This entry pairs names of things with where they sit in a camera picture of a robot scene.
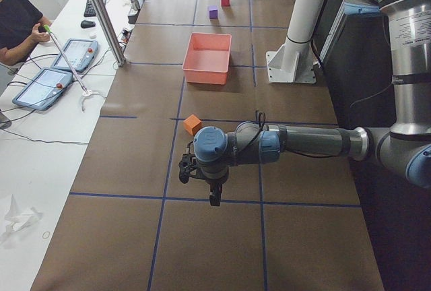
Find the metal pole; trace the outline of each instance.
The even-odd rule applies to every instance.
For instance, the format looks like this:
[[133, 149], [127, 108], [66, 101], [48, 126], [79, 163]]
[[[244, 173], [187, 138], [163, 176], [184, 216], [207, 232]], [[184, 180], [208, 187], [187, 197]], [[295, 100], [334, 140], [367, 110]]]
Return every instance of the metal pole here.
[[103, 33], [108, 41], [109, 47], [114, 53], [115, 60], [119, 67], [122, 67], [126, 61], [126, 58], [121, 50], [120, 44], [118, 42], [117, 35], [115, 34], [112, 23], [110, 22], [108, 12], [103, 4], [102, 0], [91, 0], [96, 10], [97, 17], [99, 19], [100, 25], [102, 26]]

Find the tablet device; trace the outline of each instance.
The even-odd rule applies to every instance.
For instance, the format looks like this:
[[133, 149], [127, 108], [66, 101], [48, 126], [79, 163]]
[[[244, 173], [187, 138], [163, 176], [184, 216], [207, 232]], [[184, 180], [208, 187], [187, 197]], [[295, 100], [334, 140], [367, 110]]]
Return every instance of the tablet device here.
[[[97, 40], [70, 38], [63, 47], [63, 51], [69, 62], [72, 64], [72, 67], [78, 73], [82, 73], [87, 69], [88, 65], [90, 65], [93, 58], [96, 56], [98, 47], [99, 45]], [[64, 60], [61, 54], [57, 56], [51, 67], [58, 70], [70, 71], [66, 60]]]
[[14, 104], [46, 110], [60, 98], [72, 82], [72, 73], [44, 67], [12, 100]]

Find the computer mouse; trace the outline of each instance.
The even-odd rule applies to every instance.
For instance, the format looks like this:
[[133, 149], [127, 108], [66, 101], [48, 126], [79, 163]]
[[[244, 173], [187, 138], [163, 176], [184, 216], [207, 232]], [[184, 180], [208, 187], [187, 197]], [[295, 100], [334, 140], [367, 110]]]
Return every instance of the computer mouse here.
[[83, 20], [81, 22], [81, 28], [90, 28], [90, 27], [94, 27], [95, 25], [96, 23], [91, 20]]

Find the person's hand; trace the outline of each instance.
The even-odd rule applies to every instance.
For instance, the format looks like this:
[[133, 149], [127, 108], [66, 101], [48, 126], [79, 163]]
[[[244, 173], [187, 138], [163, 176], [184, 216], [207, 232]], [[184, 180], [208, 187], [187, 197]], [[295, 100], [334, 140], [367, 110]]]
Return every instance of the person's hand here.
[[50, 37], [48, 33], [40, 33], [38, 28], [40, 26], [40, 23], [37, 23], [33, 26], [32, 33], [30, 35], [30, 38], [35, 42], [48, 42]]

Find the black shirt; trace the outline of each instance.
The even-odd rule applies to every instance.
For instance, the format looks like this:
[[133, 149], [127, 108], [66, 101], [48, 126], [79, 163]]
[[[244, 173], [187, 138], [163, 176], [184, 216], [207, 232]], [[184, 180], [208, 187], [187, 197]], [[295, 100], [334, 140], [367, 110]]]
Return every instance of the black shirt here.
[[0, 49], [21, 44], [43, 14], [29, 0], [0, 2]]

